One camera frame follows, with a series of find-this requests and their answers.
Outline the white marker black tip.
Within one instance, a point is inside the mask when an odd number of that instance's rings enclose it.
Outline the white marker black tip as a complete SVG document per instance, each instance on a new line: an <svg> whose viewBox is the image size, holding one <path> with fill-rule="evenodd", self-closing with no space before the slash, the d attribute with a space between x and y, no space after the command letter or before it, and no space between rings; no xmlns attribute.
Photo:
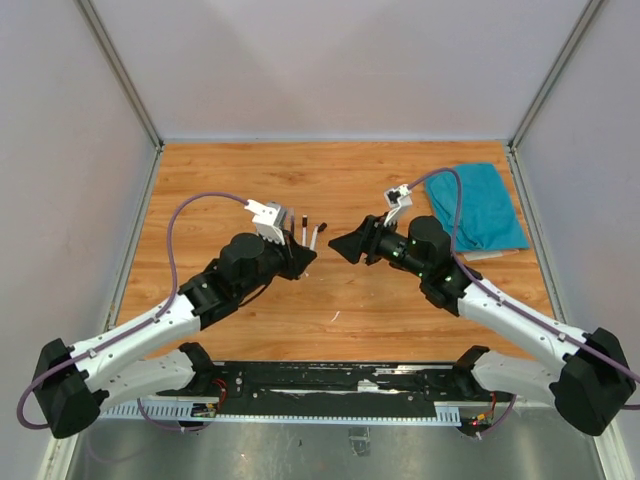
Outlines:
<svg viewBox="0 0 640 480"><path fill-rule="evenodd" d="M311 241L310 241L309 248L310 248L312 251L316 251L316 250L317 250L317 241L318 241L318 236L319 236L319 234L321 233L321 232L318 232L318 231L317 231L317 226L318 226L318 225L315 225L315 226L314 226L314 229L313 229L313 232L312 232L312 236L311 236Z"/></svg>

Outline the small white pen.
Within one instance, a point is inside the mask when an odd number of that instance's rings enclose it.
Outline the small white pen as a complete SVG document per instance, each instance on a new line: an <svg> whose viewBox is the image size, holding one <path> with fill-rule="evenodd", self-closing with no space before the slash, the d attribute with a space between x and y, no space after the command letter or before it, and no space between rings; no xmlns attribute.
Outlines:
<svg viewBox="0 0 640 480"><path fill-rule="evenodd" d="M306 241L307 241L307 226L308 226L308 216L307 215L303 215L302 217L302 245L306 245Z"/></svg>

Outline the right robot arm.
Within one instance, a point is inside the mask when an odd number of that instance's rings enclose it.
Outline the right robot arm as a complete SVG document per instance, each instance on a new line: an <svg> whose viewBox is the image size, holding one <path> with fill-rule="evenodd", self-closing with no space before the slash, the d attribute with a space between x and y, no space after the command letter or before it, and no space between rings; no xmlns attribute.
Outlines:
<svg viewBox="0 0 640 480"><path fill-rule="evenodd" d="M586 332L510 297L458 259L450 236L433 216L413 219L401 235L369 215L329 246L351 264L385 260L415 275L433 306L479 323L531 355L522 360L472 349L470 363L452 377L463 399L477 399L486 391L510 393L550 405L580 432L599 436L636 390L613 333L603 328Z"/></svg>

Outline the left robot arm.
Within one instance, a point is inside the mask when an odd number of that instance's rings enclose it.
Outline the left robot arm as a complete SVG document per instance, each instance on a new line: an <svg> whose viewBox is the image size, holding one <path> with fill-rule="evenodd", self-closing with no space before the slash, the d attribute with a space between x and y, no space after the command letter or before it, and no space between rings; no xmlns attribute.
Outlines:
<svg viewBox="0 0 640 480"><path fill-rule="evenodd" d="M64 439L124 402L165 391L207 393L214 371L199 344L183 344L156 359L148 354L231 316L274 279L298 279L316 257L289 233L283 243L240 233L201 273L151 310L72 345L60 338L49 341L33 375L44 428Z"/></svg>

